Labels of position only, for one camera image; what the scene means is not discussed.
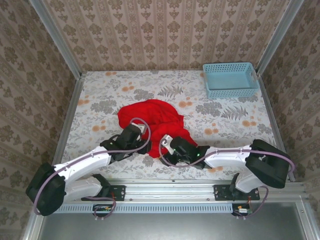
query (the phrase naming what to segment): gray floor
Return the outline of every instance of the gray floor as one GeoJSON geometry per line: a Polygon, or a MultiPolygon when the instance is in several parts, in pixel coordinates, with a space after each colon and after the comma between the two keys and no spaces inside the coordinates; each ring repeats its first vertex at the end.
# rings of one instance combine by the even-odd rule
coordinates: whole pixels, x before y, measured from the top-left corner
{"type": "Polygon", "coordinates": [[[246,220],[226,213],[91,214],[45,218],[39,240],[305,240],[294,203],[269,203],[246,220]]]}

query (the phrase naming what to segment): cable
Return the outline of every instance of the cable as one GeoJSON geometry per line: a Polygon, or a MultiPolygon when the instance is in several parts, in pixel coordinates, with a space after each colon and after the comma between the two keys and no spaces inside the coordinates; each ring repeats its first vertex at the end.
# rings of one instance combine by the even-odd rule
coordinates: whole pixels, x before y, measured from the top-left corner
{"type": "Polygon", "coordinates": [[[269,194],[269,188],[267,186],[261,186],[260,188],[264,188],[266,189],[266,192],[265,192],[265,196],[260,204],[260,206],[251,214],[247,215],[247,216],[243,216],[241,213],[237,212],[237,211],[233,211],[235,214],[239,215],[238,218],[242,218],[242,219],[246,219],[246,218],[249,218],[249,217],[252,217],[253,215],[255,215],[261,208],[262,206],[265,204],[266,200],[267,200],[267,197],[268,197],[268,194],[269,194]]]}
{"type": "MultiPolygon", "coordinates": [[[[281,158],[285,161],[287,161],[291,168],[290,168],[290,171],[288,173],[292,173],[294,170],[295,170],[295,164],[287,157],[285,156],[282,156],[280,154],[277,154],[277,153],[273,153],[273,152],[268,152],[268,151],[258,151],[258,150],[251,150],[251,149],[242,149],[242,150],[238,150],[238,149],[234,149],[234,150],[223,150],[223,149],[218,149],[217,151],[214,151],[214,152],[211,152],[203,157],[201,157],[199,160],[193,162],[193,163],[190,163],[190,164],[186,164],[186,165],[174,165],[172,163],[170,163],[169,161],[167,161],[164,156],[162,155],[162,152],[161,152],[161,147],[162,147],[162,142],[163,142],[163,139],[160,141],[159,143],[159,154],[160,154],[160,157],[161,159],[166,163],[168,164],[169,166],[171,167],[174,167],[174,168],[187,168],[187,167],[191,167],[191,166],[194,166],[196,165],[197,163],[200,163],[201,161],[203,161],[204,159],[206,159],[207,157],[211,156],[211,155],[214,155],[214,154],[219,154],[219,153],[253,153],[253,154],[263,154],[263,155],[269,155],[269,156],[274,156],[274,157],[277,157],[277,158],[281,158]]],[[[266,187],[266,186],[261,186],[261,188],[265,188],[266,189],[266,193],[265,193],[265,196],[260,204],[260,206],[256,209],[256,211],[254,211],[253,213],[251,213],[250,215],[248,216],[242,216],[242,214],[236,212],[236,211],[233,211],[234,213],[238,214],[239,215],[239,218],[248,218],[250,216],[253,216],[254,214],[256,214],[260,209],[261,207],[264,205],[267,197],[268,197],[268,194],[269,194],[269,189],[266,187]]]]}
{"type": "Polygon", "coordinates": [[[252,206],[251,206],[251,197],[248,196],[248,199],[249,199],[249,208],[252,209],[252,206]]]}
{"type": "MultiPolygon", "coordinates": [[[[138,148],[136,148],[136,149],[131,149],[131,150],[104,150],[104,151],[97,151],[97,152],[94,152],[94,153],[89,153],[88,155],[85,155],[85,156],[79,158],[78,160],[67,164],[66,166],[62,167],[62,168],[59,169],[58,171],[55,171],[53,174],[51,174],[51,175],[44,181],[44,183],[41,185],[41,187],[40,187],[37,195],[35,196],[35,199],[34,199],[34,202],[33,202],[33,207],[32,207],[33,212],[34,212],[36,215],[39,215],[39,216],[41,215],[41,213],[40,213],[40,212],[38,211],[38,209],[37,209],[37,205],[38,205],[38,201],[39,201],[39,198],[40,198],[40,195],[41,195],[42,191],[44,190],[45,186],[50,182],[50,180],[51,180],[52,178],[54,178],[56,175],[58,175],[59,173],[61,173],[61,172],[64,171],[64,170],[66,170],[67,168],[69,168],[69,167],[71,167],[71,166],[73,166],[73,165],[75,165],[75,164],[77,164],[77,163],[79,163],[79,162],[81,162],[81,161],[83,161],[83,160],[85,160],[85,159],[87,159],[87,158],[91,158],[91,157],[96,156],[96,155],[99,155],[99,154],[132,153],[132,152],[137,152],[137,151],[143,149],[143,148],[149,143],[149,141],[150,141],[150,138],[151,138],[151,130],[150,130],[150,127],[149,127],[148,123],[145,122],[143,119],[141,119],[141,118],[139,118],[139,117],[134,117],[134,118],[132,118],[131,121],[130,121],[130,124],[131,124],[133,121],[135,121],[135,120],[139,120],[139,121],[143,122],[143,124],[144,124],[144,125],[146,126],[146,128],[148,129],[148,133],[149,133],[149,134],[148,134],[148,138],[147,138],[146,142],[145,142],[142,146],[140,146],[140,147],[138,147],[138,148]]],[[[105,199],[105,197],[90,197],[90,198],[91,198],[91,199],[95,199],[95,200],[103,200],[103,199],[105,199]]]]}
{"type": "Polygon", "coordinates": [[[107,200],[107,201],[112,201],[113,204],[112,204],[112,208],[111,210],[108,212],[107,215],[103,216],[103,217],[99,217],[97,216],[97,210],[100,209],[101,207],[103,207],[103,205],[99,205],[97,206],[95,209],[94,209],[94,212],[93,212],[93,215],[95,216],[95,220],[97,219],[101,219],[101,220],[104,220],[108,217],[110,217],[110,215],[113,213],[113,211],[116,209],[116,206],[117,206],[117,202],[114,198],[111,198],[111,197],[92,197],[92,196],[87,196],[86,199],[90,199],[90,200],[107,200]]]}
{"type": "Polygon", "coordinates": [[[194,166],[198,163],[200,163],[201,161],[203,161],[204,159],[206,159],[207,157],[211,156],[211,155],[214,155],[214,154],[222,154],[222,153],[253,153],[253,154],[263,154],[263,155],[269,155],[269,156],[274,156],[274,157],[277,157],[277,158],[281,158],[285,161],[287,161],[291,168],[290,168],[290,171],[288,173],[292,173],[294,170],[295,170],[295,164],[287,157],[285,156],[282,156],[278,153],[274,153],[274,152],[269,152],[269,151],[258,151],[258,150],[251,150],[251,149],[234,149],[234,150],[230,150],[230,149],[217,149],[216,151],[213,151],[211,153],[208,153],[207,155],[201,157],[200,159],[198,159],[197,161],[193,162],[193,163],[190,163],[190,164],[186,164],[186,165],[174,165],[172,164],[171,162],[169,162],[168,160],[166,160],[164,158],[164,156],[162,155],[161,153],[161,148],[162,148],[162,142],[163,140],[165,139],[162,139],[159,143],[159,154],[160,154],[160,157],[161,159],[169,166],[171,167],[174,167],[174,168],[187,168],[187,167],[191,167],[191,166],[194,166]]]}

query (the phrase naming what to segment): black mounting bracket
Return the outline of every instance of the black mounting bracket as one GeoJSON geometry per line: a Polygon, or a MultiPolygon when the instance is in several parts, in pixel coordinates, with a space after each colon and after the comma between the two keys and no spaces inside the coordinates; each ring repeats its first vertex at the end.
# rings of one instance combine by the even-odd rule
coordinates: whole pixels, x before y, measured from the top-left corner
{"type": "Polygon", "coordinates": [[[239,173],[233,176],[231,184],[218,184],[213,186],[214,199],[216,201],[248,201],[260,200],[258,188],[252,189],[250,192],[242,192],[236,189],[236,181],[239,173]]]}
{"type": "MultiPolygon", "coordinates": [[[[116,201],[124,201],[126,196],[126,186],[125,185],[111,185],[109,188],[109,193],[106,196],[107,198],[114,199],[116,201]]],[[[82,201],[92,201],[89,199],[81,199],[82,201]]],[[[113,207],[113,204],[94,204],[92,206],[92,211],[94,212],[95,210],[97,212],[105,212],[105,213],[97,213],[96,216],[99,218],[105,217],[113,207]]]]}
{"type": "MultiPolygon", "coordinates": [[[[111,198],[116,201],[124,201],[126,196],[126,186],[125,185],[111,185],[108,180],[106,180],[100,174],[94,174],[93,177],[98,179],[101,183],[102,189],[95,197],[101,198],[111,198]]],[[[88,199],[86,197],[81,198],[82,201],[92,201],[92,199],[88,199]]]]}
{"type": "Polygon", "coordinates": [[[229,184],[218,184],[213,186],[214,200],[216,201],[248,201],[250,197],[252,201],[260,200],[259,190],[255,188],[248,193],[239,190],[237,196],[230,191],[229,184]]]}

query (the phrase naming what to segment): aluminum frame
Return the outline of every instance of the aluminum frame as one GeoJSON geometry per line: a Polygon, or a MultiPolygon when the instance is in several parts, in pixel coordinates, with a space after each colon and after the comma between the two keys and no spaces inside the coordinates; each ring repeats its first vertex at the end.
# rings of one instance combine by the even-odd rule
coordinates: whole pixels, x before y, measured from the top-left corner
{"type": "MultiPolygon", "coordinates": [[[[96,203],[65,203],[55,214],[93,214],[96,203]]],[[[198,214],[233,212],[231,203],[130,203],[118,202],[114,214],[198,214]]]]}
{"type": "Polygon", "coordinates": [[[46,30],[50,34],[53,42],[59,49],[61,55],[63,56],[66,64],[74,75],[76,81],[81,77],[81,67],[74,58],[68,44],[65,42],[63,35],[59,32],[54,20],[50,16],[45,3],[42,0],[30,0],[34,10],[39,15],[41,21],[43,22],[46,30]]]}
{"type": "Polygon", "coordinates": [[[288,28],[290,27],[292,21],[297,15],[300,7],[304,3],[303,0],[291,0],[286,7],[284,14],[281,17],[281,20],[276,27],[268,46],[262,54],[262,57],[259,60],[259,63],[256,67],[258,75],[262,75],[265,71],[268,63],[270,62],[272,56],[275,54],[279,44],[284,38],[288,28]]]}
{"type": "MultiPolygon", "coordinates": [[[[58,143],[54,164],[61,161],[66,143],[68,140],[73,117],[77,108],[77,103],[80,98],[81,91],[86,74],[83,74],[74,88],[71,103],[68,109],[66,122],[63,125],[61,138],[58,143]]],[[[281,150],[284,150],[279,129],[272,112],[272,108],[267,96],[266,89],[262,82],[261,76],[258,78],[262,97],[270,119],[272,131],[276,141],[276,145],[281,150]]],[[[299,211],[299,217],[303,226],[307,240],[320,240],[319,228],[316,224],[315,217],[310,208],[308,196],[305,192],[304,185],[301,182],[294,182],[295,179],[290,177],[291,182],[286,183],[283,189],[269,188],[269,196],[267,203],[296,203],[299,211]]],[[[227,180],[131,180],[131,179],[111,179],[112,185],[126,185],[126,204],[221,204],[233,203],[232,201],[215,201],[213,188],[215,184],[230,184],[227,180]]],[[[259,188],[260,197],[263,199],[266,190],[259,188]]],[[[83,204],[82,201],[74,201],[72,204],[83,204]]],[[[23,240],[37,240],[43,223],[43,216],[31,214],[28,221],[23,240]]]]}

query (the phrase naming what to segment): metal base plate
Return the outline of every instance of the metal base plate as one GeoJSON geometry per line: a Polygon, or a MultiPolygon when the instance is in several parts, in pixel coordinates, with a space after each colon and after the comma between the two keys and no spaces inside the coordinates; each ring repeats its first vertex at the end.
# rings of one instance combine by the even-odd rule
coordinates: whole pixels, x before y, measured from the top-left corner
{"type": "Polygon", "coordinates": [[[124,201],[126,196],[126,186],[125,185],[112,185],[110,187],[108,198],[114,198],[116,201],[124,201]]]}
{"type": "MultiPolygon", "coordinates": [[[[54,214],[92,214],[98,206],[112,207],[111,203],[64,203],[54,214]]],[[[97,210],[97,214],[108,213],[106,209],[97,210]]],[[[115,214],[206,214],[232,213],[231,203],[132,203],[119,202],[115,214]]]]}
{"type": "Polygon", "coordinates": [[[244,193],[239,192],[239,196],[235,199],[229,191],[229,184],[219,184],[214,185],[214,199],[216,201],[248,201],[248,197],[251,197],[252,201],[260,200],[259,190],[258,188],[253,189],[251,192],[244,193]]]}

